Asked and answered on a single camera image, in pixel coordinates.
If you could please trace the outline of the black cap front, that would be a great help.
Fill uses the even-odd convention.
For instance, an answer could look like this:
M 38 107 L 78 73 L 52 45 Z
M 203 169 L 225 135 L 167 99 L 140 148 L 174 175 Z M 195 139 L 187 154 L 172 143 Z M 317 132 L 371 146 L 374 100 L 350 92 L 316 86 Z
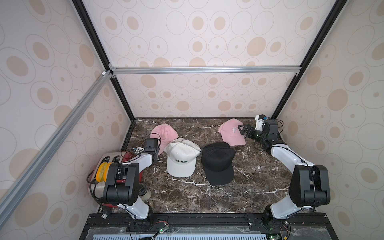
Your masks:
M 201 163 L 211 185 L 222 186 L 233 181 L 235 155 L 236 151 L 224 142 L 209 144 L 202 149 Z

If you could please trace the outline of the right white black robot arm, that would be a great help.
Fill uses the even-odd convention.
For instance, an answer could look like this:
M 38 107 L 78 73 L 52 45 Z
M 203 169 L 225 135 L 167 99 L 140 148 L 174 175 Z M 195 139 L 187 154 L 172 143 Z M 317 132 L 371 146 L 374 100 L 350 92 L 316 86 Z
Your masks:
M 263 224 L 286 220 L 302 210 L 316 210 L 331 201 L 329 173 L 326 167 L 315 165 L 294 152 L 279 132 L 281 121 L 264 115 L 256 116 L 256 125 L 239 125 L 240 134 L 261 144 L 263 150 L 283 163 L 292 173 L 289 193 L 263 213 Z

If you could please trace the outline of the white cap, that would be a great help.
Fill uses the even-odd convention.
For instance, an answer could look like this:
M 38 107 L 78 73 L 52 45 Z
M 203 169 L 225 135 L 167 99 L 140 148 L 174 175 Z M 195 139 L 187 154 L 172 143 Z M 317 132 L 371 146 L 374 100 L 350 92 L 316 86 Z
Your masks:
M 173 177 L 187 178 L 195 171 L 201 149 L 192 141 L 178 138 L 171 141 L 164 152 L 167 154 L 167 172 Z

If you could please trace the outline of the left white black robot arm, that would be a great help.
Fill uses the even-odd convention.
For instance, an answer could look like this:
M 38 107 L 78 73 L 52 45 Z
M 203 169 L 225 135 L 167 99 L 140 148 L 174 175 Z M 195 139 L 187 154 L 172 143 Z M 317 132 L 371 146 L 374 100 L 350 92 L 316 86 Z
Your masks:
M 95 176 L 104 187 L 101 203 L 121 208 L 135 220 L 147 219 L 151 208 L 139 197 L 140 174 L 157 160 L 160 145 L 160 139 L 148 138 L 145 147 L 126 152 L 120 162 L 102 163 Z

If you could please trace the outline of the pink baseball cap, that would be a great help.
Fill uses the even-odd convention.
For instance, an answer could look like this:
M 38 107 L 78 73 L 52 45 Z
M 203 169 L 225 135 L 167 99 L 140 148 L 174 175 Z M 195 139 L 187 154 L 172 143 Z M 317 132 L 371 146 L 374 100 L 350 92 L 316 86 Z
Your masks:
M 223 123 L 218 130 L 223 142 L 229 144 L 231 147 L 244 146 L 246 140 L 238 129 L 240 125 L 243 125 L 243 123 L 237 119 L 230 119 Z
M 176 140 L 178 133 L 168 124 L 156 126 L 150 133 L 151 138 L 160 139 L 160 150 L 158 155 L 164 152 L 164 148 L 172 141 Z

